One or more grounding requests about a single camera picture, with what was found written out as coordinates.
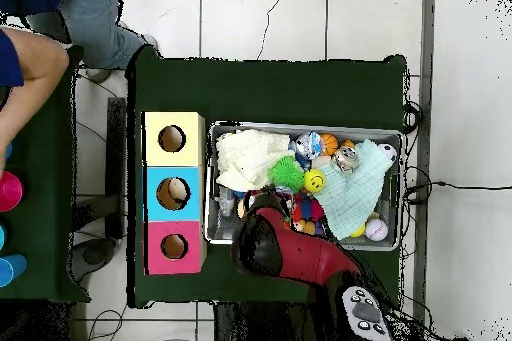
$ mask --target yellow box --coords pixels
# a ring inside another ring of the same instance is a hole
[[[204,164],[206,128],[201,115],[195,112],[144,112],[142,121],[141,128],[146,131],[148,166],[186,167]],[[183,137],[184,142],[176,148],[179,143],[177,138]],[[177,151],[166,151],[164,147]]]

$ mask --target green table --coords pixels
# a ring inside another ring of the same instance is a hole
[[[142,182],[141,112],[194,111],[207,124],[234,120],[402,130],[405,69],[401,56],[386,62],[164,60],[144,47],[127,72],[129,214],[136,215],[129,222],[134,230],[128,257],[135,260],[129,264],[130,306],[191,300],[304,302],[308,292],[293,281],[238,273],[225,245],[208,245],[199,274],[143,274],[142,189],[135,188]],[[399,249],[355,255],[378,276],[381,293],[398,303]]]
[[[108,100],[105,196],[77,203],[74,88],[83,49],[73,46],[68,54],[68,70],[42,109],[18,134],[7,161],[6,170],[21,179],[25,193],[16,208],[0,213],[0,223],[8,234],[0,256],[20,253],[27,258],[28,268],[0,288],[0,299],[90,301],[68,274],[71,233],[105,217],[105,235],[123,237],[126,103],[122,98]]]
[[[25,194],[13,210],[0,213],[7,243],[0,256],[23,254],[28,268],[0,289],[0,299],[88,301],[67,273],[72,226],[73,106],[70,91],[81,53],[70,50],[71,64],[43,108],[14,141],[6,170],[17,175]]]

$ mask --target pink cup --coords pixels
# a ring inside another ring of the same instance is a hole
[[[23,185],[11,172],[4,171],[0,179],[0,212],[14,209],[23,197]]]

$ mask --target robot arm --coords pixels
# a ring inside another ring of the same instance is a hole
[[[238,269],[314,287],[326,319],[334,324],[333,341],[391,341],[357,263],[322,238],[285,228],[285,212],[274,194],[256,197],[232,244]]]

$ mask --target cyan cup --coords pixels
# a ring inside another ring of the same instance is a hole
[[[21,254],[0,257],[0,288],[20,276],[27,269],[27,259]]]
[[[12,144],[9,144],[7,146],[7,150],[5,152],[5,160],[7,160],[9,157],[11,157],[11,153],[12,153]]]
[[[2,250],[2,247],[5,244],[5,228],[2,224],[0,224],[0,250]]]

